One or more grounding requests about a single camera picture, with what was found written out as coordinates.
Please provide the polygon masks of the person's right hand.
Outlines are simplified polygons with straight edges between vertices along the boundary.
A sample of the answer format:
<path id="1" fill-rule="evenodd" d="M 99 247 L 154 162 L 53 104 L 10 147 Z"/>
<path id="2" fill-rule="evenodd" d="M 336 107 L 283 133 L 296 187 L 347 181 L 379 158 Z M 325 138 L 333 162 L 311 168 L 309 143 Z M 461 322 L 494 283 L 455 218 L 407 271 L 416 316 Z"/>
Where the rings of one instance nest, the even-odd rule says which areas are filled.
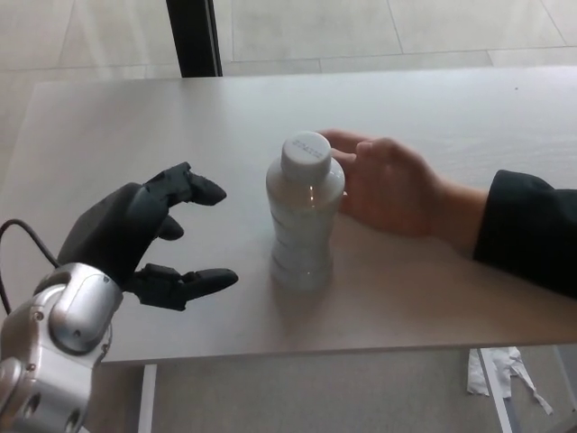
<path id="1" fill-rule="evenodd" d="M 343 168 L 342 213 L 376 230 L 436 238 L 471 255 L 488 191 L 445 179 L 417 152 L 390 138 L 320 133 Z"/>

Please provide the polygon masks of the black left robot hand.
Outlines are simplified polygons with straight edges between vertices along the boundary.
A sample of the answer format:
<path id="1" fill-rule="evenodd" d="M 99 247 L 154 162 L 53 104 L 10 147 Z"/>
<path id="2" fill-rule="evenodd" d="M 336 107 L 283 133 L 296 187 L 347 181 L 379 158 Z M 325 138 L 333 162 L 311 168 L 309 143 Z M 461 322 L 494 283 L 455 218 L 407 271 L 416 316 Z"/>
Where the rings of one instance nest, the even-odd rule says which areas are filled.
<path id="1" fill-rule="evenodd" d="M 238 275 L 225 268 L 180 274 L 157 264 L 141 270 L 137 266 L 155 239 L 176 241 L 184 235 L 183 227 L 169 215 L 171 207 L 214 206 L 225 198 L 220 186 L 182 162 L 143 184 L 125 184 L 84 212 L 60 248 L 57 262 L 90 265 L 143 305 L 183 311 L 189 301 L 234 285 Z"/>

